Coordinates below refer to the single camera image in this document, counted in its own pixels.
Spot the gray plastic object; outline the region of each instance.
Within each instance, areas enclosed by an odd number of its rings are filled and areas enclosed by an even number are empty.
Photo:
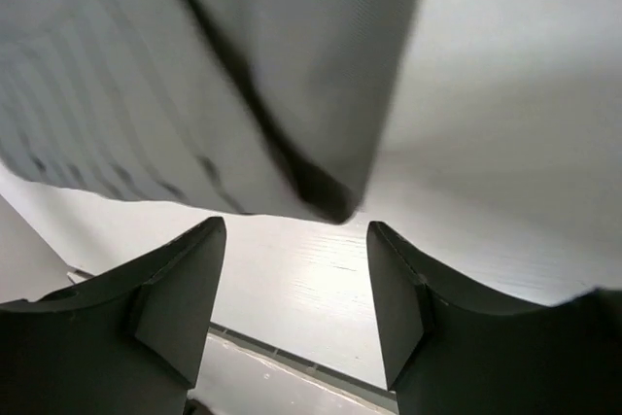
[[[0,414],[182,415],[225,254],[210,218],[37,302],[0,305]]]
[[[387,386],[400,415],[622,414],[622,293],[546,307],[479,284],[371,223]]]

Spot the blurry gray fabric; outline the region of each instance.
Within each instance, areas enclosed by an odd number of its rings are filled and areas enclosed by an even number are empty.
[[[199,0],[265,110],[361,201],[414,0]],[[0,0],[0,156],[121,200],[324,222],[184,0]],[[325,188],[318,185],[319,196]]]

